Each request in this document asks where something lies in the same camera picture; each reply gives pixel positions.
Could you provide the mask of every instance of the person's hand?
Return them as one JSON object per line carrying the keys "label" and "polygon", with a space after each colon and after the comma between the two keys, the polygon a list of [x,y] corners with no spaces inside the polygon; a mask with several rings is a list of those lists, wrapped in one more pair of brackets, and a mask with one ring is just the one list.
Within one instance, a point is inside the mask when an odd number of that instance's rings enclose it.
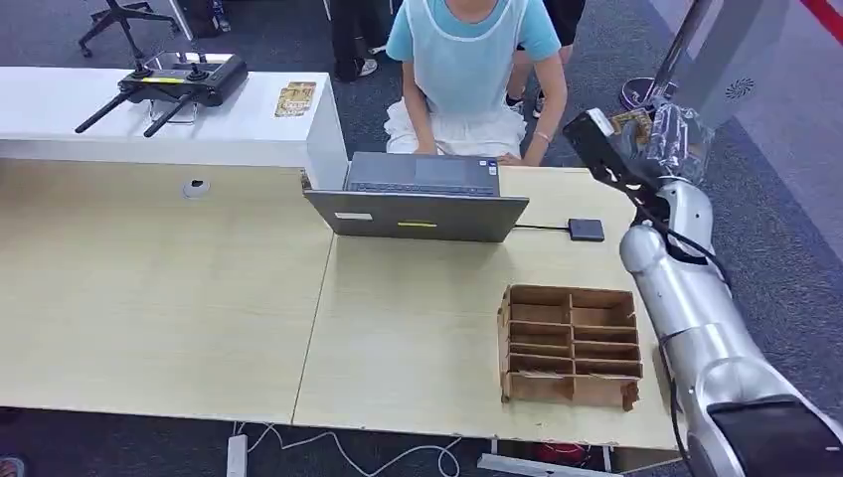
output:
{"label": "person's hand", "polygon": [[513,154],[507,152],[506,154],[498,157],[498,164],[501,166],[524,166],[524,161],[520,158],[516,157]]}
{"label": "person's hand", "polygon": [[431,156],[435,156],[438,154],[439,151],[436,148],[436,144],[419,144],[419,147],[416,148],[416,152],[414,154],[429,154]]}

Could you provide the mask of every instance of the laptop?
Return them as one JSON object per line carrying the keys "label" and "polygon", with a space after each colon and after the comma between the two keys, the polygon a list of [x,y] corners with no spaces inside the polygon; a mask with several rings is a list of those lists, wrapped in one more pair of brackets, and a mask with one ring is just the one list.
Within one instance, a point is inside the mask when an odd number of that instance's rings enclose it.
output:
{"label": "laptop", "polygon": [[345,189],[304,192],[340,236],[500,242],[530,202],[500,197],[479,157],[356,153]]}

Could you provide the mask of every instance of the red object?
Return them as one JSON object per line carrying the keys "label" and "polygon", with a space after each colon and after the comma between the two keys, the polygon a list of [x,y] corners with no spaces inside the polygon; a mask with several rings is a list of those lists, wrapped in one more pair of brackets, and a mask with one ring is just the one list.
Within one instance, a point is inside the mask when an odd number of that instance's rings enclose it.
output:
{"label": "red object", "polygon": [[828,0],[802,0],[802,4],[817,17],[819,23],[843,45],[843,15]]}
{"label": "red object", "polygon": [[576,444],[536,444],[536,459],[550,464],[577,465],[586,460],[586,450]]}

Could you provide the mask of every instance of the white skirt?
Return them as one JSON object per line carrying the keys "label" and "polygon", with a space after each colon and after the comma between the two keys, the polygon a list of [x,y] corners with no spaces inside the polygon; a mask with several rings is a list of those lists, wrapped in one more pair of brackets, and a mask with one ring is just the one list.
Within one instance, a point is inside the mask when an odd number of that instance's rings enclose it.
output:
{"label": "white skirt", "polygon": [[[419,148],[404,100],[387,109],[384,129],[390,135],[387,152],[412,154]],[[482,115],[430,114],[430,129],[440,153],[457,156],[521,157],[526,134],[524,118],[501,103],[501,110]]]}

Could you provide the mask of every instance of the cardboard organizer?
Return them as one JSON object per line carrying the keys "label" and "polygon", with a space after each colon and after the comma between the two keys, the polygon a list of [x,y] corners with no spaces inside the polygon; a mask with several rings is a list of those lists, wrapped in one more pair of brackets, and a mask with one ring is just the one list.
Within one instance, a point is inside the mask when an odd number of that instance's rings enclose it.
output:
{"label": "cardboard organizer", "polygon": [[627,291],[512,285],[498,309],[501,400],[638,400],[641,351]]}

